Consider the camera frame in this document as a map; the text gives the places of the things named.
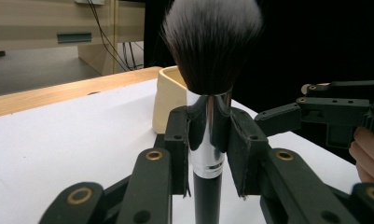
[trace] table surface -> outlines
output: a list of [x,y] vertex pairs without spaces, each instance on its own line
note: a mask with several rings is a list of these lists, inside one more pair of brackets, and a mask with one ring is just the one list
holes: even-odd
[[[106,189],[130,175],[138,154],[154,145],[156,84],[151,79],[0,116],[1,223],[37,223],[71,185],[90,181]],[[269,140],[297,152],[334,188],[350,193],[359,182],[353,165],[293,133]],[[259,196],[238,198],[227,162],[222,188],[220,223],[265,223]],[[193,222],[193,197],[173,196],[173,223]]]

